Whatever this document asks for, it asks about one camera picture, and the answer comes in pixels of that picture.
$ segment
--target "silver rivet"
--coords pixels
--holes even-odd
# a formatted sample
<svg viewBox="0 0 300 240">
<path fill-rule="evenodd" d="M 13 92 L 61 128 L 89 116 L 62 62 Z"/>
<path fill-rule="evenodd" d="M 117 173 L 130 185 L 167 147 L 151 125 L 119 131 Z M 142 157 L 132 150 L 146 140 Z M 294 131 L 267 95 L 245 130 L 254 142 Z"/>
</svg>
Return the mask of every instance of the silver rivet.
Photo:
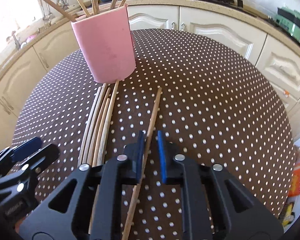
<svg viewBox="0 0 300 240">
<path fill-rule="evenodd" d="M 177 161 L 183 161 L 186 157 L 183 154 L 177 154 L 174 158 Z"/>
<path fill-rule="evenodd" d="M 26 165 L 23 165 L 21 169 L 22 169 L 23 171 L 25 171 L 26 169 L 28 169 L 28 167 L 29 167 L 29 164 L 27 163 Z"/>
<path fill-rule="evenodd" d="M 214 165 L 212 166 L 212 168 L 213 168 L 213 170 L 215 170 L 215 171 L 222 171 L 222 165 L 220 165 L 220 164 L 214 164 Z"/>
<path fill-rule="evenodd" d="M 40 167 L 37 167 L 34 171 L 35 171 L 35 173 L 39 174 L 41 172 L 41 169 L 40 169 Z"/>
<path fill-rule="evenodd" d="M 118 157 L 117 157 L 117 160 L 118 161 L 125 161 L 126 159 L 128 159 L 128 156 L 127 155 L 125 155 L 125 154 L 120 154 L 120 155 L 118 155 Z"/>
<path fill-rule="evenodd" d="M 89 164 L 87 163 L 81 164 L 79 167 L 80 171 L 86 171 L 87 169 L 89 169 Z"/>
<path fill-rule="evenodd" d="M 18 187 L 17 187 L 17 191 L 18 192 L 21 192 L 22 190 L 23 190 L 23 187 L 24 187 L 25 185 L 23 184 L 23 183 L 20 183 L 19 185 L 18 185 Z"/>
</svg>

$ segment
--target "round table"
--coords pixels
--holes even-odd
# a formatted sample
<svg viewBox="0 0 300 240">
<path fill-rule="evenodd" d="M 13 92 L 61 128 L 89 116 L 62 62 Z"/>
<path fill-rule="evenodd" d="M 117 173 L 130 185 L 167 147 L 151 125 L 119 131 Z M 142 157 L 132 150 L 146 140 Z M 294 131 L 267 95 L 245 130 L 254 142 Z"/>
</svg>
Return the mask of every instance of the round table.
<svg viewBox="0 0 300 240">
<path fill-rule="evenodd" d="M 135 142 L 139 130 L 146 132 L 162 87 L 156 130 L 198 163 L 221 163 L 278 216 L 295 153 L 285 108 L 267 79 L 235 51 L 204 36 L 162 29 L 132 35 L 137 67 L 119 83 L 106 158 Z M 56 65 L 28 98 L 12 144 L 38 136 L 43 145 L 60 148 L 60 158 L 39 176 L 38 200 L 77 167 L 85 122 L 100 85 L 78 50 Z M 160 182 L 155 135 L 130 239 L 181 239 L 180 187 Z M 131 186 L 123 187 L 122 226 L 131 193 Z"/>
</svg>

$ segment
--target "kitchen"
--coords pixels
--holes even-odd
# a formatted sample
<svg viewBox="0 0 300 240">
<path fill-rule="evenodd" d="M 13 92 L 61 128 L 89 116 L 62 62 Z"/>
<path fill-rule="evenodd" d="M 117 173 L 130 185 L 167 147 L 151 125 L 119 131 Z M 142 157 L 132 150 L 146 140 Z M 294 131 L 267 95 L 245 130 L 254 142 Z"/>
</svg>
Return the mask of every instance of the kitchen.
<svg viewBox="0 0 300 240">
<path fill-rule="evenodd" d="M 76 0 L 52 1 L 85 17 Z M 91 4 L 89 1 L 84 0 L 86 6 Z M 243 10 L 240 0 L 232 1 L 225 4 L 206 0 L 127 0 L 130 28 L 198 33 L 241 54 L 279 94 L 297 141 L 300 138 L 300 45 L 270 24 L 267 16 L 274 19 L 277 7 L 285 6 L 300 12 L 300 0 L 242 0 Z M 0 53 L 0 149 L 11 142 L 19 113 L 32 89 L 60 60 L 79 49 L 68 20 L 45 3 L 41 6 L 38 2 L 36 6 L 46 20 L 40 19 L 17 33 L 17 40 L 25 41 L 39 28 L 37 36 L 18 51 L 11 39 Z M 107 6 L 100 3 L 101 10 Z"/>
</svg>

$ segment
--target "green appliance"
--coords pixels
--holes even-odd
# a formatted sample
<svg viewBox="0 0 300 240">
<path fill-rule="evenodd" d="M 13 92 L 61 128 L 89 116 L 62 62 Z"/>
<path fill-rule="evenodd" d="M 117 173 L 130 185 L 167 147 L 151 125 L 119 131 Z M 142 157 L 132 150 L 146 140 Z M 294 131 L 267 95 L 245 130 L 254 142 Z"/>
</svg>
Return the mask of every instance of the green appliance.
<svg viewBox="0 0 300 240">
<path fill-rule="evenodd" d="M 300 13 L 298 11 L 287 7 L 278 8 L 274 21 L 300 44 Z"/>
</svg>

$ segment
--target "pink container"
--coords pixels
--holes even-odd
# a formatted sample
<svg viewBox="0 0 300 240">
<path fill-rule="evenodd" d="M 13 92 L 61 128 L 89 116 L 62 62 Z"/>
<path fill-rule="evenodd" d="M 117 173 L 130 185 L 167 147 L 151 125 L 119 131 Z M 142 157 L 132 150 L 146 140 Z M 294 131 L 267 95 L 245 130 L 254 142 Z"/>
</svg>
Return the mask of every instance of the pink container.
<svg viewBox="0 0 300 240">
<path fill-rule="evenodd" d="M 127 6 L 71 23 L 94 80 L 114 83 L 136 68 Z"/>
</svg>

